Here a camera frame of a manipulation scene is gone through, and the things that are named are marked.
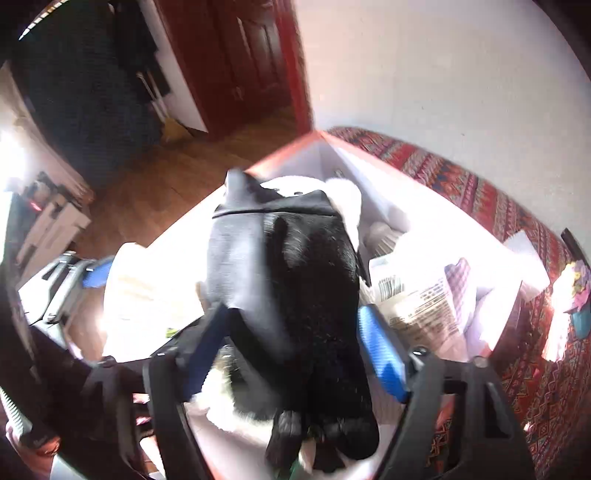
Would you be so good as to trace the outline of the dark wooden door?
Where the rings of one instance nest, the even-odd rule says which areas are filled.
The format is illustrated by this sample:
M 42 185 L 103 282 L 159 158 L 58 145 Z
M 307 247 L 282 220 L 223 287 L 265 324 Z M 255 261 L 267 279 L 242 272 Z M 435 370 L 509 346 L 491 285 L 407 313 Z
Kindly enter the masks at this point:
M 290 106 L 312 129 L 291 1 L 157 1 L 159 18 L 207 134 L 222 138 Z

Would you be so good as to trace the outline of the white printed packet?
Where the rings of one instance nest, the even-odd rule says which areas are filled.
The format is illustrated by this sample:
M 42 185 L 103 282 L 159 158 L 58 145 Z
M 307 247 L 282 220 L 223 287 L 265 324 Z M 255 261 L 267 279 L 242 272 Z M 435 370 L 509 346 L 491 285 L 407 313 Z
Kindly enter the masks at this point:
M 369 273 L 374 303 L 408 343 L 436 350 L 460 335 L 443 274 L 413 266 L 394 254 L 370 260 Z

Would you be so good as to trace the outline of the pink white cardboard box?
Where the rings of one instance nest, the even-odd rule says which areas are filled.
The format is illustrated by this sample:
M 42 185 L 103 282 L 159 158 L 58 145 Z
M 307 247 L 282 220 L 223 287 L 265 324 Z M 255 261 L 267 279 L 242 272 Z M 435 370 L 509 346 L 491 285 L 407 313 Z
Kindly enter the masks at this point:
M 325 191 L 345 218 L 363 265 L 389 254 L 443 274 L 460 295 L 460 335 L 439 355 L 468 360 L 497 353 L 528 301 L 550 278 L 532 237 L 519 230 L 496 239 L 449 200 L 358 147 L 315 133 L 253 168 L 263 186 L 284 196 Z M 121 246 L 103 307 L 104 353 L 120 362 L 145 358 L 204 312 L 205 250 L 217 189 L 150 246 Z

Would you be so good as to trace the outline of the colourful small toy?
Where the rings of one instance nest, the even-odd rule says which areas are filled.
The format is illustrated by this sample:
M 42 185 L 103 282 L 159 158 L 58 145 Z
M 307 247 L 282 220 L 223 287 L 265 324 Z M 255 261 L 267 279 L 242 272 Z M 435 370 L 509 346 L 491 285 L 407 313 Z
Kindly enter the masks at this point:
M 590 268 L 583 260 L 569 263 L 563 271 L 564 292 L 568 298 L 564 312 L 570 314 L 577 339 L 590 335 Z

